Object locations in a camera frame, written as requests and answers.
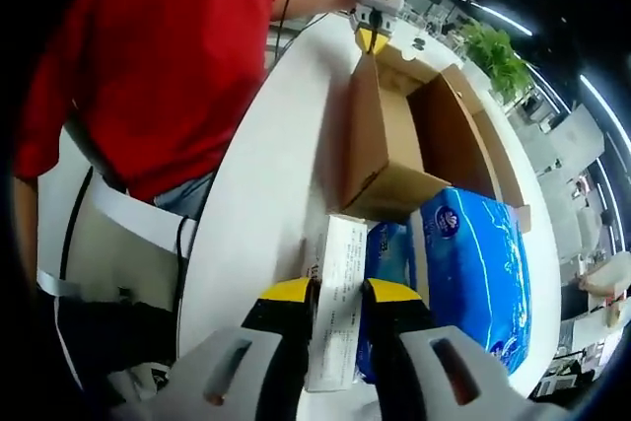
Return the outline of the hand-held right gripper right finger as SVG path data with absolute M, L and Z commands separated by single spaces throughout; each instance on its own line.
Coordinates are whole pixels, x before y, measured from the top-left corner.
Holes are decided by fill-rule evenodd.
M 504 366 L 460 329 L 435 326 L 412 289 L 370 278 L 362 293 L 382 419 L 566 419 L 565 409 L 516 392 Z

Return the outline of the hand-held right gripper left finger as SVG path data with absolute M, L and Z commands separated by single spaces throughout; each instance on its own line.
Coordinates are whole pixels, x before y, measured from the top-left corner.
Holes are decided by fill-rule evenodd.
M 172 367 L 153 397 L 113 420 L 294 420 L 308 370 L 316 284 L 277 283 L 239 326 L 214 331 Z

